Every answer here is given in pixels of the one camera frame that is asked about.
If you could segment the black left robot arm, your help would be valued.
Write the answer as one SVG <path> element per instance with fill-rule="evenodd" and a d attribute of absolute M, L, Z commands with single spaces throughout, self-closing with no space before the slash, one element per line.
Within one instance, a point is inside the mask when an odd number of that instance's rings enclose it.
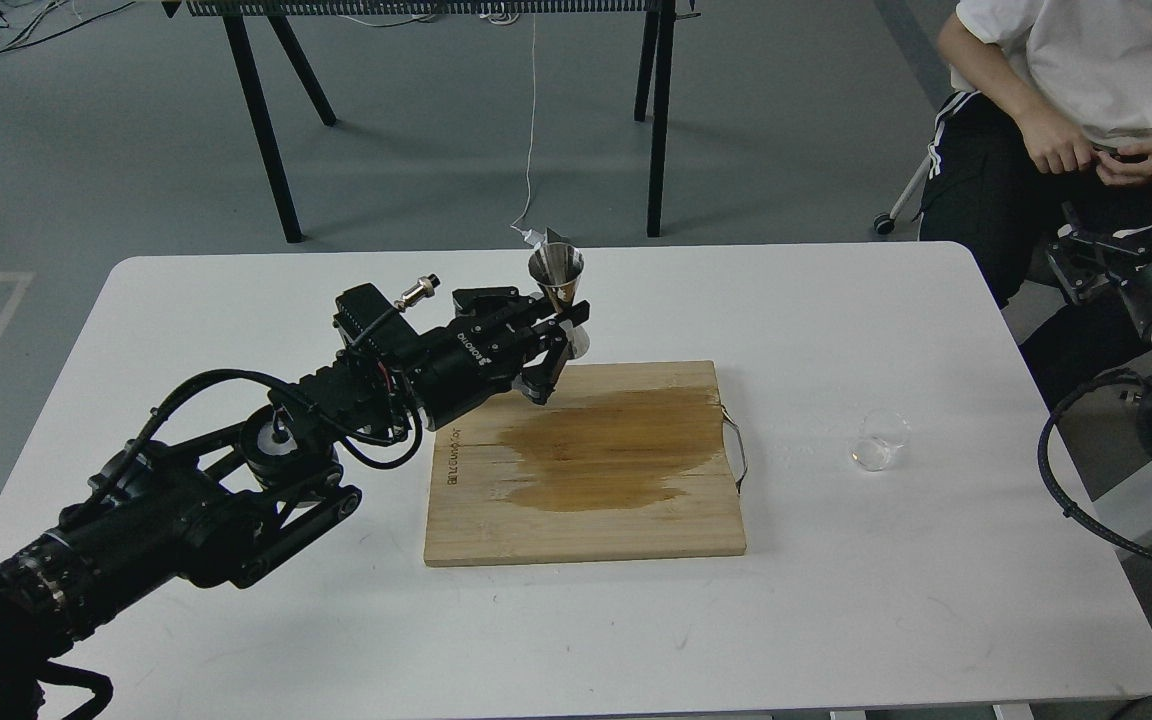
<path fill-rule="evenodd" d="M 402 314 L 435 283 L 420 278 L 397 300 L 372 285 L 343 291 L 342 350 L 297 382 L 217 369 L 164 397 L 88 500 L 0 562 L 0 719 L 35 719 L 45 685 L 88 689 L 70 717 L 99 717 L 108 676 L 60 655 L 169 579 L 250 588 L 328 533 L 362 500 L 340 450 L 394 469 L 488 397 L 516 389 L 545 404 L 582 351 L 588 302 L 470 288 L 453 291 L 449 323 L 416 332 Z"/>

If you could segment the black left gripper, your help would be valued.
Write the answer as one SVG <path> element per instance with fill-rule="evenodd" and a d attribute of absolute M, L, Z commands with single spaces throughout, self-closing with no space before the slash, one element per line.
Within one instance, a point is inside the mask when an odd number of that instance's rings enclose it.
<path fill-rule="evenodd" d="M 558 323 L 543 291 L 513 286 L 452 291 L 454 318 L 415 338 L 406 350 L 406 378 L 425 416 L 425 427 L 470 414 L 488 397 L 515 389 L 535 406 L 547 404 L 568 361 L 590 348 L 582 325 Z M 539 334 L 538 341 L 526 331 Z M 526 359 L 540 357 L 538 364 Z"/>

